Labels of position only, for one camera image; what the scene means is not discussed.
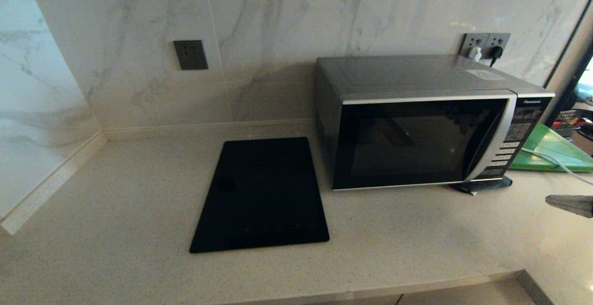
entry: kitchen counter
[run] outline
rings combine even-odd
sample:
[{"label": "kitchen counter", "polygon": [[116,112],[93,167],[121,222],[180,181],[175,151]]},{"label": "kitchen counter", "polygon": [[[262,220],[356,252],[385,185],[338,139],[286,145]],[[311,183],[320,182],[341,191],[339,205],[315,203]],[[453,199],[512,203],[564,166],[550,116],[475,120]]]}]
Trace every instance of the kitchen counter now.
[{"label": "kitchen counter", "polygon": [[[476,197],[446,186],[331,191],[311,123],[110,132],[14,236],[3,304],[289,303],[418,292],[525,269],[557,305],[593,299],[593,220],[551,208],[591,195],[563,173],[508,172]],[[329,242],[189,254],[225,140],[309,136]],[[151,139],[125,140],[145,137]],[[593,179],[592,174],[585,176]]]}]

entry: black mat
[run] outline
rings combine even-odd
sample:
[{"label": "black mat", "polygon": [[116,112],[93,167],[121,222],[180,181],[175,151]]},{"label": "black mat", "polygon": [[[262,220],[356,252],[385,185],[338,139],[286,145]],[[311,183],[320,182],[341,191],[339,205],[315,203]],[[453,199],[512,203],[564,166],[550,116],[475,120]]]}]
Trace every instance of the black mat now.
[{"label": "black mat", "polygon": [[191,253],[328,240],[307,138],[225,142]]}]

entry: white plug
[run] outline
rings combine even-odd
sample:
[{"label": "white plug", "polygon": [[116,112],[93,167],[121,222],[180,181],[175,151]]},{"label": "white plug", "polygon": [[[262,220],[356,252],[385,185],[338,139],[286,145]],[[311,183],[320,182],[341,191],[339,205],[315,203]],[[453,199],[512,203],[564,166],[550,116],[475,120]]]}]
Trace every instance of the white plug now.
[{"label": "white plug", "polygon": [[470,49],[470,52],[468,53],[467,57],[478,62],[481,58],[481,48],[480,47],[472,47]]}]

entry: power outlet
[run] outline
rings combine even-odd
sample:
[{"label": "power outlet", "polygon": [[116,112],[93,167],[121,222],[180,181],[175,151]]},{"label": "power outlet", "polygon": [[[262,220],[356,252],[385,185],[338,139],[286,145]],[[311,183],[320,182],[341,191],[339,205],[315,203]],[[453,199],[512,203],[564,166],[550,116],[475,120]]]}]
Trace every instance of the power outlet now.
[{"label": "power outlet", "polygon": [[492,59],[492,48],[498,46],[504,50],[510,37],[511,35],[509,33],[466,34],[461,44],[461,49],[459,49],[459,55],[467,57],[470,49],[480,47],[481,59]]},{"label": "power outlet", "polygon": [[470,49],[473,47],[480,47],[482,48],[482,54],[484,54],[484,46],[488,40],[489,34],[487,33],[474,33],[474,34],[466,34],[466,37],[463,39],[463,43],[461,44],[461,49],[459,49],[459,55],[467,57],[470,53]]},{"label": "power outlet", "polygon": [[206,54],[202,41],[173,41],[182,70],[206,70]]}]

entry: black plug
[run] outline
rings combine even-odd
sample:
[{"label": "black plug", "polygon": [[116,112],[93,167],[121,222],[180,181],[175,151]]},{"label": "black plug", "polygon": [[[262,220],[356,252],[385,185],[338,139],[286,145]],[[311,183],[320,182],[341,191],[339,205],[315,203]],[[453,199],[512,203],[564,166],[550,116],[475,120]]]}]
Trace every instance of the black plug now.
[{"label": "black plug", "polygon": [[493,47],[490,51],[490,56],[492,56],[492,62],[490,62],[490,67],[492,67],[494,65],[494,62],[496,62],[496,60],[502,56],[502,47],[499,47],[498,45],[496,47]]}]

